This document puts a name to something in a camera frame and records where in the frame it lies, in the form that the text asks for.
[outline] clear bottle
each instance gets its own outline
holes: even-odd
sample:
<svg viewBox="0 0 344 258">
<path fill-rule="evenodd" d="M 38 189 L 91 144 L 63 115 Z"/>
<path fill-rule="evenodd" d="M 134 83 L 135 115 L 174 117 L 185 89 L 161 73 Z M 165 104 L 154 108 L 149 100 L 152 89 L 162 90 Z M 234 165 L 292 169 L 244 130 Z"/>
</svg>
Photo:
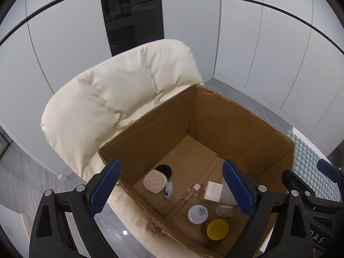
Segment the clear bottle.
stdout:
<svg viewBox="0 0 344 258">
<path fill-rule="evenodd" d="M 189 203 L 191 199 L 197 194 L 201 186 L 198 183 L 195 183 L 191 188 L 189 188 L 184 195 L 181 197 L 181 200 L 184 203 Z"/>
</svg>

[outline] black round object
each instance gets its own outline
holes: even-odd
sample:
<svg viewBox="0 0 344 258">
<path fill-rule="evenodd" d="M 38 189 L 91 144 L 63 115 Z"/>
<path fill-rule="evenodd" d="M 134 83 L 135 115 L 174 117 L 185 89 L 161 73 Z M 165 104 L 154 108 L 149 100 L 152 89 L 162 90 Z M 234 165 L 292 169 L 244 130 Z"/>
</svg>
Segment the black round object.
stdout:
<svg viewBox="0 0 344 258">
<path fill-rule="evenodd" d="M 172 176 L 172 170 L 171 167 L 169 165 L 166 164 L 160 164 L 159 166 L 157 166 L 155 168 L 158 172 L 163 173 L 167 179 L 169 179 Z"/>
</svg>

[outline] blue gripper pad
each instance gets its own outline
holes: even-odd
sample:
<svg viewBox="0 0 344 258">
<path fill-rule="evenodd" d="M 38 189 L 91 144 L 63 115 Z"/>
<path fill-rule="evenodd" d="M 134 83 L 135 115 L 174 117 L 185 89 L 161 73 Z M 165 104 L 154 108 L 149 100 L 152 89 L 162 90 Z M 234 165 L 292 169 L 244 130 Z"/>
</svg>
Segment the blue gripper pad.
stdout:
<svg viewBox="0 0 344 258">
<path fill-rule="evenodd" d="M 88 207 L 89 214 L 94 217 L 97 213 L 101 213 L 103 210 L 106 201 L 109 199 L 109 196 L 114 189 L 119 177 L 121 176 L 121 162 L 117 159 L 111 159 L 112 164 L 108 164 L 110 167 L 103 174 L 102 179 L 98 182 L 94 188 L 92 194 L 90 195 L 90 203 Z"/>
<path fill-rule="evenodd" d="M 335 166 L 332 166 L 330 163 L 325 161 L 324 159 L 320 159 L 316 166 L 320 172 L 326 175 L 333 182 L 337 183 L 341 181 L 343 177 L 342 172 Z"/>
<path fill-rule="evenodd" d="M 231 190 L 241 212 L 252 217 L 255 214 L 253 198 L 228 161 L 223 162 L 222 176 Z"/>
</svg>

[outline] gingham fabric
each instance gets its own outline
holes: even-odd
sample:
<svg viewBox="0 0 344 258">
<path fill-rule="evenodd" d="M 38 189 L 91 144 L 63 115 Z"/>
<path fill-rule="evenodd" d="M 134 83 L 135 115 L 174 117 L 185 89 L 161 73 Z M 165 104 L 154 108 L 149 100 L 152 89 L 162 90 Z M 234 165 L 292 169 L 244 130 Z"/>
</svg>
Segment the gingham fabric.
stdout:
<svg viewBox="0 0 344 258">
<path fill-rule="evenodd" d="M 289 131 L 287 136 L 295 144 L 293 172 L 315 191 L 316 197 L 342 201 L 338 185 L 316 167 L 321 158 L 292 131 Z"/>
</svg>

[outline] pink bottle cap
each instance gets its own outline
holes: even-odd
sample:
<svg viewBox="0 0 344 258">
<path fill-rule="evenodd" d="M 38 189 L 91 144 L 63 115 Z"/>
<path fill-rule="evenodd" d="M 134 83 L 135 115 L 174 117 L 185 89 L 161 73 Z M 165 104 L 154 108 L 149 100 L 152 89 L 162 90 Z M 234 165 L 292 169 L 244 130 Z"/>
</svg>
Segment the pink bottle cap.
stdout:
<svg viewBox="0 0 344 258">
<path fill-rule="evenodd" d="M 194 188 L 196 191 L 200 190 L 201 186 L 198 183 L 195 183 L 192 188 Z"/>
</svg>

